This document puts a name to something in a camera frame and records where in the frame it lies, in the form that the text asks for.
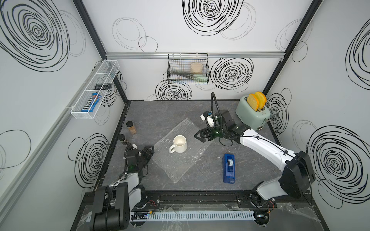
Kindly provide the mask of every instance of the bread slice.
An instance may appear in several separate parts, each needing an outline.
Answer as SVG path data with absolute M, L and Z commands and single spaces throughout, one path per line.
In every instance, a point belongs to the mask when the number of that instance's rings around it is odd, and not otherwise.
M 257 97 L 254 94 L 249 94 L 248 95 L 247 103 L 250 105 L 250 107 L 253 110 L 257 111 L 259 102 L 258 102 Z
M 260 91 L 257 91 L 255 93 L 255 96 L 256 96 L 256 98 L 258 99 L 258 102 L 259 102 L 258 109 L 261 110 L 265 106 L 265 103 L 267 101 L 266 96 Z

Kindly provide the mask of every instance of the mint green toaster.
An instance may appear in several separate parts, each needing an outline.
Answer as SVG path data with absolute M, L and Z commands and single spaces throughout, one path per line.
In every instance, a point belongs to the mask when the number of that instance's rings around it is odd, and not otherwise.
M 247 103 L 247 97 L 245 95 L 240 99 L 235 112 L 243 123 L 253 130 L 259 130 L 270 118 L 270 110 L 264 106 L 260 111 L 254 111 Z

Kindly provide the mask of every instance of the red wire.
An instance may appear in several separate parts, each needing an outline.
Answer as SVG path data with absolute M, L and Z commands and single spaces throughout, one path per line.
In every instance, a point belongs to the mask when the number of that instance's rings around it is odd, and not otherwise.
M 154 203 L 154 206 L 155 206 L 155 207 L 157 207 L 157 206 L 155 205 L 155 202 L 154 202 L 153 200 L 149 200 L 149 201 L 152 201 L 152 202 Z
M 271 201 L 269 201 L 269 202 L 272 204 L 272 207 L 275 208 L 274 203 L 272 203 Z

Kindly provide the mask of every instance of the mug handle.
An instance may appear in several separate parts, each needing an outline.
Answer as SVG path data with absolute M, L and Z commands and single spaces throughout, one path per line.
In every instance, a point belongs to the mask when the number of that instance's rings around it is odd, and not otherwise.
M 175 152 L 175 146 L 176 145 L 172 145 L 171 147 L 169 147 L 169 153 L 173 153 L 173 152 Z

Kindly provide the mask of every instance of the round container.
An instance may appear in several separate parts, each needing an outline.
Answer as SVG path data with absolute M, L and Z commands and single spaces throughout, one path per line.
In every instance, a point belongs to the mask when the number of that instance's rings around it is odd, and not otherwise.
M 194 62 L 190 65 L 191 73 L 201 74 L 203 72 L 203 65 L 200 62 Z
M 132 121 L 127 121 L 126 126 L 128 127 L 128 130 L 131 132 L 131 134 L 137 133 L 134 123 Z
M 123 145 L 128 145 L 128 140 L 126 139 L 126 136 L 124 134 L 120 134 L 118 136 L 118 140 L 121 141 Z

